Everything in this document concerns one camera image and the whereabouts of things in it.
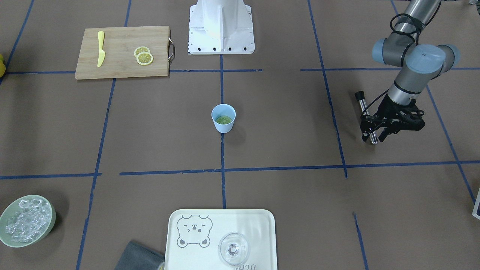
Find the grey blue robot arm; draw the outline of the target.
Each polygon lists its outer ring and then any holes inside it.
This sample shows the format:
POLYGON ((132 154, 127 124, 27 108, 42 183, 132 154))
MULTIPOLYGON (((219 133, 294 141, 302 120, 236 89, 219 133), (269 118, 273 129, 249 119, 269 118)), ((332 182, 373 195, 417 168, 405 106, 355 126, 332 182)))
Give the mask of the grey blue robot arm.
POLYGON ((377 112, 362 106, 362 140, 373 137, 373 144, 400 131, 420 131, 425 127, 423 110, 416 98, 427 84, 454 68, 461 60, 460 50, 451 44, 420 44, 419 37, 437 14, 440 0, 412 0, 403 13, 390 21, 391 34, 377 41, 372 58, 384 65, 400 68, 391 87, 382 93, 377 112))

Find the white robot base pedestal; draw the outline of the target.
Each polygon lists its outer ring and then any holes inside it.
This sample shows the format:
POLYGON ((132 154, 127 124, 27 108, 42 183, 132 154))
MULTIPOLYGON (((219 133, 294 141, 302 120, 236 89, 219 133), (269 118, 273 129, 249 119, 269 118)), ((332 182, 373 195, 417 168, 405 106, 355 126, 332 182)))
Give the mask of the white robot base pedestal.
POLYGON ((255 52, 252 9, 243 0, 199 0, 189 15, 190 55, 255 52))

